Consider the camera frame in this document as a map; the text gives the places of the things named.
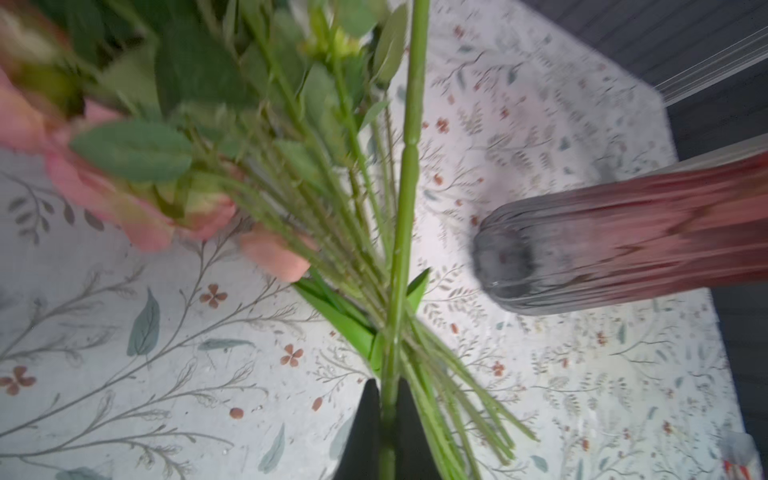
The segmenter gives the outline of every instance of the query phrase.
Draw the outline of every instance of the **floral tablecloth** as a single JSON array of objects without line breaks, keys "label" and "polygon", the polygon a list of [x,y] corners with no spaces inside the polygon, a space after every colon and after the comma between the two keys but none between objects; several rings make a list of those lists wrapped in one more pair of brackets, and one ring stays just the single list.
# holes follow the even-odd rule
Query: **floral tablecloth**
[{"label": "floral tablecloth", "polygon": [[[743,426],[706,290],[519,316],[468,254],[504,203],[674,162],[660,96],[517,2],[435,0],[430,38],[419,314],[541,440],[486,477],[719,478]],[[244,223],[142,254],[0,157],[0,478],[330,478],[371,375],[243,261]]]}]

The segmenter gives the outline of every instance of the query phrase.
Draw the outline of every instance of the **pink flower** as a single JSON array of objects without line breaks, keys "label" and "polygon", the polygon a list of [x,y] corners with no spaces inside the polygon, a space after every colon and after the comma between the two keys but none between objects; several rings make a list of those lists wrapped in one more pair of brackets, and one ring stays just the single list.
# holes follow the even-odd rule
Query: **pink flower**
[{"label": "pink flower", "polygon": [[0,145],[27,154],[39,153],[48,127],[47,118],[0,69]]},{"label": "pink flower", "polygon": [[147,252],[168,247],[175,231],[205,240],[229,223],[237,208],[220,191],[198,191],[193,185],[184,217],[173,220],[130,184],[107,177],[66,147],[74,132],[119,118],[116,112],[86,101],[84,118],[52,135],[45,148],[45,168],[61,194],[100,220],[119,225],[133,245]]},{"label": "pink flower", "polygon": [[[304,238],[304,243],[313,247],[309,238]],[[283,282],[298,281],[310,268],[310,262],[288,250],[285,240],[261,223],[254,225],[249,233],[240,235],[240,250]]]}]

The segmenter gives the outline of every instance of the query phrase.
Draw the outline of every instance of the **table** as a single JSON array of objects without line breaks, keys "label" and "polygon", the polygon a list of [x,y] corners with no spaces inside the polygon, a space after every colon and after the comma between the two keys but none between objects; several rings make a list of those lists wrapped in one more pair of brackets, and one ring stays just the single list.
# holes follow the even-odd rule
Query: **table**
[{"label": "table", "polygon": [[[541,439],[486,478],[720,478],[743,431],[707,291],[558,316],[478,290],[478,222],[675,153],[660,96],[517,2],[435,0],[413,267],[419,312]],[[402,118],[405,69],[392,83]],[[365,364],[233,225],[142,254],[2,152],[0,477],[331,478]]]}]

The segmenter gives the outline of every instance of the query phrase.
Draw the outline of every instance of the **printed orange flower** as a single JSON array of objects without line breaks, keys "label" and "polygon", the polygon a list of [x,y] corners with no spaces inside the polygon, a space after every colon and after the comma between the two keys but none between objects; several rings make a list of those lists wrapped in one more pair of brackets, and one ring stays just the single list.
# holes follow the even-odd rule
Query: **printed orange flower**
[{"label": "printed orange flower", "polygon": [[16,366],[13,369],[14,378],[9,376],[0,378],[0,386],[8,387],[5,389],[5,393],[9,394],[10,396],[15,396],[22,389],[22,386],[33,386],[35,382],[38,381],[34,376],[24,376],[26,372],[27,367]]},{"label": "printed orange flower", "polygon": [[447,118],[440,117],[440,118],[437,119],[437,130],[441,134],[447,134],[449,132],[448,119]]},{"label": "printed orange flower", "polygon": [[496,363],[494,363],[493,366],[491,367],[491,370],[493,370],[493,374],[495,376],[503,376],[505,368],[506,367],[503,366],[501,363],[499,363],[497,360]]},{"label": "printed orange flower", "polygon": [[219,302],[223,302],[228,297],[225,292],[219,293],[219,286],[215,283],[208,286],[208,292],[200,295],[200,301],[208,303],[210,308],[219,308]]},{"label": "printed orange flower", "polygon": [[288,355],[280,359],[280,365],[290,363],[291,366],[299,366],[299,359],[302,357],[302,355],[304,355],[304,350],[298,349],[296,352],[294,352],[292,344],[286,345],[285,350],[288,352]]}]

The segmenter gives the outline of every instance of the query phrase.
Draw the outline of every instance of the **pink glass vase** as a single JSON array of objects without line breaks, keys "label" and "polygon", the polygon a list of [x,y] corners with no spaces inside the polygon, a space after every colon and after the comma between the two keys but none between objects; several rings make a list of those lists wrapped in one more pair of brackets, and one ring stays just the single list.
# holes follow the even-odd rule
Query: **pink glass vase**
[{"label": "pink glass vase", "polygon": [[528,315],[768,280],[768,154],[506,204],[473,257],[494,301]]}]

